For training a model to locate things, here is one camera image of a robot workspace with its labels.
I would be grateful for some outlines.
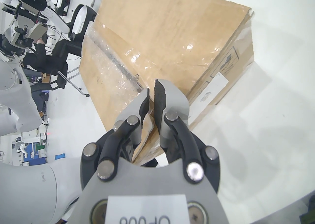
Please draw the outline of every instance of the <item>black office chair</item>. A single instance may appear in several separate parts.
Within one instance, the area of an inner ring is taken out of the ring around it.
[[[78,70],[79,67],[74,68],[71,71],[68,71],[68,64],[67,62],[64,63],[64,66],[62,68],[62,71],[52,71],[50,75],[56,75],[57,79],[54,81],[51,81],[49,83],[37,83],[34,85],[31,85],[31,91],[42,91],[42,90],[55,90],[55,89],[64,89],[67,82],[70,83],[78,92],[80,92],[83,96],[90,97],[90,94],[85,94],[81,88],[78,88],[72,81],[74,77],[78,76],[80,72],[76,73],[75,75],[67,78],[68,73],[74,72]]]

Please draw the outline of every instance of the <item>cable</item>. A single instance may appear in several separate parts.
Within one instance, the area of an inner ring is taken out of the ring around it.
[[[59,37],[59,39],[58,39],[58,41],[57,41],[57,42],[59,42],[59,41],[60,41],[61,36],[62,36],[62,32],[60,33],[60,37]]]
[[[78,56],[76,59],[67,59],[67,60],[70,60],[70,61],[75,61],[75,60],[77,60],[77,59],[79,59],[80,58],[80,56]]]

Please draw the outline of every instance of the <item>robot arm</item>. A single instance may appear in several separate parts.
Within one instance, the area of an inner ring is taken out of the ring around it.
[[[16,131],[28,132],[42,122],[22,61],[25,49],[47,31],[46,25],[36,24],[40,11],[46,7],[45,0],[19,0],[15,19],[1,37],[0,104],[10,108],[12,113],[0,114],[0,136]]]
[[[83,149],[83,192],[69,224],[228,224],[216,195],[218,152],[188,129],[189,103],[178,88],[156,80],[154,90],[154,119],[169,165],[131,164],[149,111],[149,89],[145,89],[119,114],[112,130]],[[183,206],[179,214],[178,205]]]

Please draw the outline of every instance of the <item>metal pivot pin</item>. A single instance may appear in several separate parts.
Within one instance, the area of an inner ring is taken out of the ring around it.
[[[96,174],[100,180],[107,180],[112,176],[114,170],[114,163],[111,160],[104,160],[98,165]]]
[[[84,154],[86,157],[91,157],[92,155],[95,154],[96,149],[97,149],[97,146],[96,146],[95,143],[87,144],[87,145],[83,148],[83,154]]]
[[[139,122],[139,118],[136,115],[131,115],[127,118],[127,123],[131,126],[136,125]]]
[[[203,179],[205,173],[202,166],[197,162],[191,162],[187,165],[186,168],[188,177],[196,182],[199,182]]]
[[[174,112],[174,111],[167,111],[167,112],[165,113],[165,117],[166,117],[166,119],[169,120],[169,121],[175,121],[175,120],[178,118],[178,115],[177,115],[177,113]]]

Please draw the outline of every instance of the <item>chair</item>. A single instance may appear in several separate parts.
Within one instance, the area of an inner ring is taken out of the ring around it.
[[[57,74],[57,79],[49,82],[49,83],[38,83],[38,84],[34,84],[31,85],[31,91],[35,92],[35,91],[42,91],[42,90],[55,90],[55,89],[64,89],[67,82],[70,83],[78,92],[80,92],[83,96],[86,97],[90,97],[90,94],[85,94],[81,88],[78,88],[72,81],[71,79],[78,76],[80,74],[80,72],[76,73],[75,75],[67,78],[68,73],[74,72],[76,70],[78,70],[79,67],[68,71],[68,64],[67,62],[64,63],[64,66],[62,68],[62,71],[52,71],[51,75],[56,75]]]
[[[94,21],[96,12],[89,6],[78,5],[74,10],[71,22],[67,23],[70,28],[68,34],[69,39],[72,42],[83,42],[85,32],[88,28],[90,21]]]

